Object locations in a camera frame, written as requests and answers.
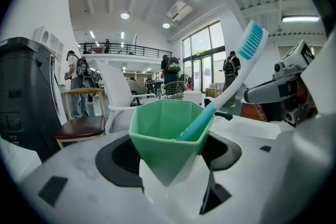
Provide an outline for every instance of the ceiling air vent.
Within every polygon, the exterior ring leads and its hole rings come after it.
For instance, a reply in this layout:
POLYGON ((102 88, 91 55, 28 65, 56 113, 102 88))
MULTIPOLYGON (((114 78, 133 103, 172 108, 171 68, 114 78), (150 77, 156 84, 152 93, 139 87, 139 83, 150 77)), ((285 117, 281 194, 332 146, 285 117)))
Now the ceiling air vent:
POLYGON ((174 6, 168 11, 167 16, 170 19, 175 21, 181 21, 185 16, 187 16, 193 9, 188 6, 185 2, 179 0, 177 1, 174 6))

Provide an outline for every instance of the glass door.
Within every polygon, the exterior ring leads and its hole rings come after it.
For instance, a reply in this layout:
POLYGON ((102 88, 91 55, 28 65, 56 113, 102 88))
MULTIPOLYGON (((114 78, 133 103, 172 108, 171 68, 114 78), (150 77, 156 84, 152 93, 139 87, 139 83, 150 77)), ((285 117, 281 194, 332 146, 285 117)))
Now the glass door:
POLYGON ((193 60, 193 90, 205 92, 212 83, 211 56, 193 60))

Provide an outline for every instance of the blue bristles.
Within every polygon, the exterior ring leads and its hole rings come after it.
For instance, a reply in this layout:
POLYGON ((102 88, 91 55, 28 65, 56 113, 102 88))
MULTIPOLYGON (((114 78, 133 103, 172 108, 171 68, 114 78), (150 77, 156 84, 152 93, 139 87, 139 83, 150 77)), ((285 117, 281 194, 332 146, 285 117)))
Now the blue bristles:
POLYGON ((239 49, 238 53, 247 60, 251 59, 258 49, 262 38, 262 29, 256 23, 251 24, 249 36, 247 37, 244 46, 239 49))

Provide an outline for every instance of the brown leather seat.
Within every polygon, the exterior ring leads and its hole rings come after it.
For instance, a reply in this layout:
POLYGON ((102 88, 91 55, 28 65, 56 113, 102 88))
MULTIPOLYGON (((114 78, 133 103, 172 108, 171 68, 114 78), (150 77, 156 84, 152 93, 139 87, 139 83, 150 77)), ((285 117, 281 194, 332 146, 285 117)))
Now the brown leather seat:
POLYGON ((84 138, 100 135, 105 131, 103 116, 71 119, 54 135, 56 139, 84 138))

